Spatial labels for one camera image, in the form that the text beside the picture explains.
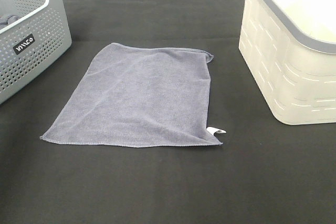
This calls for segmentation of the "grey-blue microfibre towel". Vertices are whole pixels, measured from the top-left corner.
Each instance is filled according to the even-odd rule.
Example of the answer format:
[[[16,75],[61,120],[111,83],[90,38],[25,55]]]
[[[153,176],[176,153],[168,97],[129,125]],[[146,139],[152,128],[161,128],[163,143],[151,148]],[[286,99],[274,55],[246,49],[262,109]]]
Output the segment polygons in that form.
[[[41,139],[64,145],[216,146],[208,127],[209,52],[118,43],[93,58]]]

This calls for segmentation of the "grey towel inside basket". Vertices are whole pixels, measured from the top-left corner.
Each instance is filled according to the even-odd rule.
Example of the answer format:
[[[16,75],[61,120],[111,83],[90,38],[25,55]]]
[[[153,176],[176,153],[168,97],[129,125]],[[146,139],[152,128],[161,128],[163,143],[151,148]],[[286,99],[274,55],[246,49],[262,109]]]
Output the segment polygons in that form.
[[[15,14],[7,14],[0,17],[0,29],[14,23],[15,21],[19,20],[20,16]]]

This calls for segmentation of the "black table cloth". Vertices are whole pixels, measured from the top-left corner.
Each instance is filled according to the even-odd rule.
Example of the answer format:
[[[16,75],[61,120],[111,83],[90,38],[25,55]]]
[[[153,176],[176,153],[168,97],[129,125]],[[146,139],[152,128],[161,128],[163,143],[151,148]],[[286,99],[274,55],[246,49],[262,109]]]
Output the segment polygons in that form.
[[[335,223],[335,124],[274,118],[238,50],[244,0],[63,1],[70,49],[1,105],[1,223]],[[112,42],[210,52],[223,144],[41,140]]]

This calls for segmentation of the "white basket with grey rim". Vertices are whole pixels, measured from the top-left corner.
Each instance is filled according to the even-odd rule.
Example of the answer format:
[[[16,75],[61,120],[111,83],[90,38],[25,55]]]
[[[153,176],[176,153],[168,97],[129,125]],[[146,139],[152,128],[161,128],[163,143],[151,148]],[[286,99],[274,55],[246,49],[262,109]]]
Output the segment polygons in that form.
[[[239,50],[277,120],[335,122],[335,0],[245,0]]]

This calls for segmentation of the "grey perforated plastic basket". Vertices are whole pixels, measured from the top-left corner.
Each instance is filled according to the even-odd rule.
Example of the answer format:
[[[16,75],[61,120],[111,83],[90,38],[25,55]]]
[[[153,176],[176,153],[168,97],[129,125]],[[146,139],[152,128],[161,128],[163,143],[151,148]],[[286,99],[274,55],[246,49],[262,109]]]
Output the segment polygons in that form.
[[[1,15],[19,20],[1,29],[1,102],[29,84],[70,46],[63,0],[1,0]]]

